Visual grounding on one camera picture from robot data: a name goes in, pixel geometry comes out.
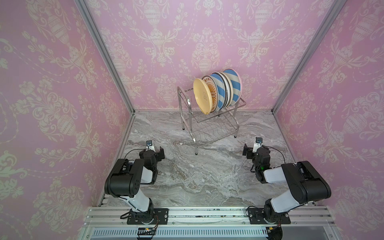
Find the yellow plate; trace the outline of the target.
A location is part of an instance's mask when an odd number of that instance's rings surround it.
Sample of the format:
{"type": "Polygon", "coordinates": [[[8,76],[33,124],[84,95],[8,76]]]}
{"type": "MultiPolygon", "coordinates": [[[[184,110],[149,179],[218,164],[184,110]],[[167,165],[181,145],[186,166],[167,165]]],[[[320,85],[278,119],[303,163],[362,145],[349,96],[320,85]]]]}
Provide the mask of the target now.
{"type": "Polygon", "coordinates": [[[193,91],[195,100],[202,113],[205,115],[210,114],[213,107],[213,100],[211,91],[206,82],[196,78],[193,83],[193,91]]]}

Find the beige plate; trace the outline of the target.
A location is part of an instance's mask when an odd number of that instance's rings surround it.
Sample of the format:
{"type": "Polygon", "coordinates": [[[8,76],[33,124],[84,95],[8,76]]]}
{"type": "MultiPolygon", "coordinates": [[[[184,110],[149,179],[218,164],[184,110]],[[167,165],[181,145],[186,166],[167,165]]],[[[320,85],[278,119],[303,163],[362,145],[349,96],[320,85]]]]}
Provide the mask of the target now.
{"type": "Polygon", "coordinates": [[[228,102],[227,107],[230,107],[232,105],[232,101],[233,101],[233,98],[234,98],[233,84],[232,84],[232,81],[230,79],[230,76],[227,73],[222,72],[222,74],[226,77],[226,79],[228,81],[228,85],[229,85],[230,94],[229,94],[229,102],[228,102]]]}

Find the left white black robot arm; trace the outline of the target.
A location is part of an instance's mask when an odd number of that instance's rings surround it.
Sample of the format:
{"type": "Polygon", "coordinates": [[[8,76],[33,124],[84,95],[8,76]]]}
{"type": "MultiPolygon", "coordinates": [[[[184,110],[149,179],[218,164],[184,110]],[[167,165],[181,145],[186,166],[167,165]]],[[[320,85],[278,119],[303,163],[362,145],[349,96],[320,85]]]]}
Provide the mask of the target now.
{"type": "Polygon", "coordinates": [[[123,200],[131,209],[120,216],[128,225],[158,225],[163,219],[156,213],[153,201],[141,190],[141,185],[153,185],[158,177],[158,162],[165,159],[164,149],[158,152],[147,147],[135,160],[118,159],[105,182],[105,193],[123,200]]]}

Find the blue striped plate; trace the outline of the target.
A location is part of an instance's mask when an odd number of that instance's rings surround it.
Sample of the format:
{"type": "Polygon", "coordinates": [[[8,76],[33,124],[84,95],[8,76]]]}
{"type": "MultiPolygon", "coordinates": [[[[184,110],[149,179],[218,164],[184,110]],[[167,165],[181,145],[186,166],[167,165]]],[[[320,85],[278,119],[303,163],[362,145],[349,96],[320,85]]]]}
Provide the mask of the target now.
{"type": "Polygon", "coordinates": [[[231,83],[232,83],[233,100],[230,106],[233,106],[239,101],[241,97],[242,81],[239,74],[233,69],[225,69],[223,73],[231,80],[231,83]]]}
{"type": "Polygon", "coordinates": [[[216,112],[218,112],[227,103],[227,90],[226,90],[224,78],[222,77],[221,74],[219,74],[218,72],[213,72],[211,74],[211,77],[214,80],[218,90],[218,105],[215,110],[216,112]]]}

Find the orange sunburst plate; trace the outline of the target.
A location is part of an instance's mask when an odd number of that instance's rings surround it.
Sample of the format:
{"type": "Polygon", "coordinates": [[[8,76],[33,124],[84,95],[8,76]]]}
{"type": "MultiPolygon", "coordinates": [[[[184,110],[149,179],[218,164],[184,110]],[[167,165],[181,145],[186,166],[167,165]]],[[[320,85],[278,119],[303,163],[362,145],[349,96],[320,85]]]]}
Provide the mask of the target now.
{"type": "Polygon", "coordinates": [[[218,103],[219,103],[218,88],[217,88],[215,81],[213,80],[213,78],[211,76],[204,76],[202,78],[202,80],[207,84],[207,86],[211,92],[212,103],[213,103],[211,113],[213,113],[216,110],[218,103]]]}
{"type": "Polygon", "coordinates": [[[222,72],[218,72],[219,76],[222,78],[223,80],[223,83],[224,83],[224,89],[225,89],[225,101],[223,103],[223,107],[222,109],[226,108],[229,103],[230,103],[230,93],[231,93],[231,89],[230,89],[230,80],[229,78],[223,74],[222,72]]]}

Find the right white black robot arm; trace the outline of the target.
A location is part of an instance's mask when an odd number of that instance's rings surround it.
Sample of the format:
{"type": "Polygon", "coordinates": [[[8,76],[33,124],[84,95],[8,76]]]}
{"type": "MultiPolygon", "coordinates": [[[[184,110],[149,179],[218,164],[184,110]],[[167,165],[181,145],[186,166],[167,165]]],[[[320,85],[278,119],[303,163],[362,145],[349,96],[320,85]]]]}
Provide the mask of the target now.
{"type": "Polygon", "coordinates": [[[308,161],[285,163],[271,167],[270,150],[255,143],[252,148],[244,145],[243,156],[252,160],[251,172],[262,184],[287,183],[288,190],[268,199],[260,216],[270,224],[281,223],[289,211],[309,202],[328,199],[332,195],[329,184],[308,161]]]}

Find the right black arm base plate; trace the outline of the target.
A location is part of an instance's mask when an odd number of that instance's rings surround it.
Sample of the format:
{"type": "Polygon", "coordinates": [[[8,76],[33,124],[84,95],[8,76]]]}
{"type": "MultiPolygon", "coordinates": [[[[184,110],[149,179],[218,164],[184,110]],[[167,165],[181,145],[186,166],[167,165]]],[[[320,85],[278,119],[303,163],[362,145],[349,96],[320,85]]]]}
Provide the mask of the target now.
{"type": "Polygon", "coordinates": [[[261,225],[261,224],[289,225],[291,224],[291,220],[288,213],[274,213],[273,211],[271,211],[270,214],[266,214],[264,209],[250,206],[245,210],[245,214],[249,218],[251,225],[261,225]]]}

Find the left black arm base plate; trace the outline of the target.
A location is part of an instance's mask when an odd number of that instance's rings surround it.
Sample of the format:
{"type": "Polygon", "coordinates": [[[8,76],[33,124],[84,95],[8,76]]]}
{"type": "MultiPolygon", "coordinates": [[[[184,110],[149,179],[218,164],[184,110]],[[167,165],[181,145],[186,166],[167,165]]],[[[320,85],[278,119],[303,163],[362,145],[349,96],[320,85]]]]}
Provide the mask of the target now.
{"type": "Polygon", "coordinates": [[[128,212],[128,225],[167,225],[169,209],[149,209],[147,212],[128,212]]]}

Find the pink plate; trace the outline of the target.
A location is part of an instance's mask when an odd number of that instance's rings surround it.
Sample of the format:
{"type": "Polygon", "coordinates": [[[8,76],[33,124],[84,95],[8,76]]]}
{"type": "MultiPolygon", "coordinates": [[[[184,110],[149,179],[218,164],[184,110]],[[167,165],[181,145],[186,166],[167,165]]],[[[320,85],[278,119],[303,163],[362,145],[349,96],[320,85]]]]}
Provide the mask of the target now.
{"type": "Polygon", "coordinates": [[[235,89],[237,91],[236,95],[238,96],[237,100],[235,101],[235,103],[237,103],[240,100],[240,98],[241,98],[243,83],[242,83],[242,79],[241,79],[240,75],[235,70],[234,70],[234,76],[235,76],[235,82],[236,82],[235,89]]]}

